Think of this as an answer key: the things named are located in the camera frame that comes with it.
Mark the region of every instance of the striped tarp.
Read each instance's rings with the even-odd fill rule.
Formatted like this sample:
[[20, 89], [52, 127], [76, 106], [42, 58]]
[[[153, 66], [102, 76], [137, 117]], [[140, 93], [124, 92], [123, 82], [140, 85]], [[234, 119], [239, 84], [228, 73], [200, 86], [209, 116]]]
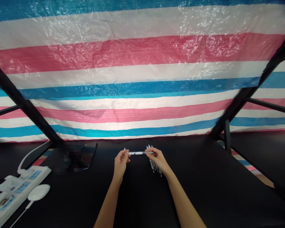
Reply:
[[[285, 0], [0, 1], [0, 67], [66, 140], [205, 134], [284, 39]], [[285, 106], [285, 62], [254, 97]], [[231, 129], [285, 114], [247, 104]], [[0, 116], [0, 142], [46, 139]]]

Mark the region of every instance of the power strip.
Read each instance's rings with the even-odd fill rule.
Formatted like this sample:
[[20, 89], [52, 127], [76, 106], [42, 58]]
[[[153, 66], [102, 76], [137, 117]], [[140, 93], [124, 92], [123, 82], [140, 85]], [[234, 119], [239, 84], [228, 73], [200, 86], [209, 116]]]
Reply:
[[11, 217], [11, 215], [27, 199], [29, 193], [49, 175], [51, 169], [47, 166], [31, 166], [32, 174], [28, 178], [20, 178], [23, 183], [13, 189], [13, 198], [0, 209], [0, 227]]

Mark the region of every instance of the black metal frame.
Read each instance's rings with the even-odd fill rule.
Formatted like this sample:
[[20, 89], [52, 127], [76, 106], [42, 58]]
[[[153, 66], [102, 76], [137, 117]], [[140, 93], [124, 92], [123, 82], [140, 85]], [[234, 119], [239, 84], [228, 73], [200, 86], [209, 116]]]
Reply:
[[261, 105], [267, 108], [271, 108], [277, 111], [281, 111], [285, 113], [285, 107], [271, 104], [268, 102], [263, 102], [260, 100], [252, 99], [251, 96], [257, 91], [257, 89], [263, 84], [263, 82], [269, 77], [269, 75], [274, 71], [274, 69], [285, 60], [285, 40], [281, 47], [276, 51], [273, 57], [268, 62], [265, 67], [259, 85], [257, 87], [248, 87], [243, 88], [237, 94], [237, 96], [233, 99], [229, 107], [226, 109], [224, 114], [217, 121], [216, 125], [212, 129], [210, 136], [212, 136], [215, 140], [221, 139], [219, 136], [224, 130], [224, 142], [225, 149], [229, 152], [231, 150], [231, 140], [230, 140], [230, 127], [229, 123], [233, 120], [233, 118], [238, 114], [238, 112], [243, 108], [246, 102], [251, 102], [257, 105]]
[[53, 143], [61, 144], [63, 140], [56, 134], [53, 128], [47, 123], [44, 117], [31, 103], [26, 100], [10, 81], [6, 74], [0, 69], [0, 87], [15, 102], [15, 106], [0, 110], [0, 116], [17, 109], [21, 109], [33, 123], [51, 140]]

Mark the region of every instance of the computer mouse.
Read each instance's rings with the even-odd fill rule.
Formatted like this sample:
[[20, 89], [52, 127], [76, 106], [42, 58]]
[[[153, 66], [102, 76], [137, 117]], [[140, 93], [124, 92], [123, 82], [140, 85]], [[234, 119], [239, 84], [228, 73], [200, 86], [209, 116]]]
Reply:
[[38, 185], [30, 192], [30, 194], [28, 195], [28, 200], [30, 201], [40, 200], [46, 196], [49, 190], [50, 190], [49, 185], [46, 184]]

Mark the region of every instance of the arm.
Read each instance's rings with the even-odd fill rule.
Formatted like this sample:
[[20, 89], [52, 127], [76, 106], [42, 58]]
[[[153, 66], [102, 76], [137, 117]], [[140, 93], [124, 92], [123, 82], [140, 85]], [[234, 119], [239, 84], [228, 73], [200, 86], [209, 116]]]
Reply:
[[153, 154], [146, 153], [146, 155], [155, 162], [155, 164], [162, 170], [163, 174], [168, 180], [170, 191], [173, 197], [177, 216], [182, 228], [206, 228], [203, 220], [200, 218], [196, 209], [193, 207], [184, 189], [182, 188], [177, 177], [166, 162], [162, 152], [156, 148], [148, 148], [146, 151], [153, 151]]
[[128, 157], [131, 155], [129, 155], [128, 152], [129, 150], [122, 150], [115, 158], [113, 179], [107, 195], [105, 196], [94, 228], [113, 227], [119, 187], [126, 170], [126, 163], [130, 162], [130, 159]]

